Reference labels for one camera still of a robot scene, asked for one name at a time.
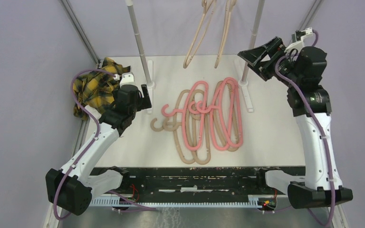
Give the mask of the beige hanger hung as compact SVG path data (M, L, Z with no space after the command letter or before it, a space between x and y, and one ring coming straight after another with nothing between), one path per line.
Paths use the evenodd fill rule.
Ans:
M216 9L216 0L202 0L202 16L196 29L192 43L183 61L183 68L186 69L196 55L210 25L212 16Z
M233 11L236 3L237 3L237 0L227 0L226 1L224 24L223 24L223 33L222 33L221 43L220 43L220 47L219 47L218 54L217 54L217 57L216 57L216 61L215 61L215 64L214 64L214 68L217 68L219 63L220 63L221 56L223 54L225 43L226 43L228 33L229 33L231 14L232 14L232 11Z

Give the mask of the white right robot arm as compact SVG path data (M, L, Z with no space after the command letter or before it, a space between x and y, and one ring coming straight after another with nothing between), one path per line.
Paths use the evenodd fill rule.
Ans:
M287 101L298 125L305 175L292 176L282 170L268 170L256 179L258 192L274 188L286 194L295 209L333 207L353 199L343 186L336 168L331 140L331 101L321 85L327 54L307 46L289 49L279 37L238 53L247 66L263 80L275 77L287 86Z

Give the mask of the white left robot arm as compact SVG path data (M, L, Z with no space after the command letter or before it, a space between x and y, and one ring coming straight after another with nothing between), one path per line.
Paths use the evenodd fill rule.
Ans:
M108 169L91 175L103 154L132 124L136 113L152 107L147 85L122 85L113 91L114 102L97 121L98 129L87 143L60 169L50 169L46 176L48 200L74 215L83 214L91 201L116 190L125 193L130 180L124 171Z

